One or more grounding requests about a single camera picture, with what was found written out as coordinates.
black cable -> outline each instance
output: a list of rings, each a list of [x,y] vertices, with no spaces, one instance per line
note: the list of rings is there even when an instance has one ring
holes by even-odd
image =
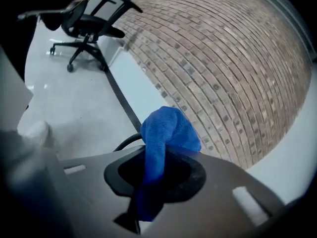
[[[131,144],[134,141],[137,141],[139,139],[142,139],[141,133],[136,133],[130,137],[128,137],[126,140],[124,140],[121,144],[119,144],[119,146],[114,150],[114,152],[116,151],[120,151],[122,150],[124,147],[126,147],[127,145]]]

black hole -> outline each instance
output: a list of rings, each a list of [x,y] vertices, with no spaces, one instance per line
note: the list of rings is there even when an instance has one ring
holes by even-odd
[[[144,176],[144,157],[141,153],[121,164],[119,175],[134,188],[137,188]],[[170,190],[185,182],[191,174],[191,167],[176,155],[166,152],[162,188]]]

chair base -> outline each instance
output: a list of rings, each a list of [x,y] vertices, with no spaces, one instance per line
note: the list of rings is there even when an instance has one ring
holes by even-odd
[[[109,67],[108,67],[107,62],[106,62],[103,54],[101,53],[100,49],[95,48],[95,47],[87,44],[88,39],[87,40],[86,39],[87,38],[85,38],[83,42],[54,43],[50,49],[50,53],[51,53],[51,55],[55,54],[55,46],[74,47],[74,48],[77,48],[77,50],[69,60],[69,63],[67,65],[68,72],[74,71],[74,66],[72,63],[76,59],[76,57],[83,51],[88,52],[89,54],[91,54],[95,59],[97,59],[101,63],[101,70],[102,71],[107,71],[109,69]]]

chair seat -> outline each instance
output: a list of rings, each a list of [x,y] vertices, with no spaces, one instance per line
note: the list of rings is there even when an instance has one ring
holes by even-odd
[[[102,18],[84,14],[79,20],[77,20],[77,22],[75,22],[73,27],[75,29],[78,29],[82,33],[97,34],[101,31],[106,22],[107,21]],[[107,34],[105,35],[110,37],[123,38],[124,32],[111,26]]]

brick wall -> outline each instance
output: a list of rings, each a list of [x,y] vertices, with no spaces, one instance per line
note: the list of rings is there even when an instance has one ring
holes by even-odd
[[[116,26],[167,102],[192,122],[202,152],[246,169],[292,125],[310,64],[264,0],[134,0]]]

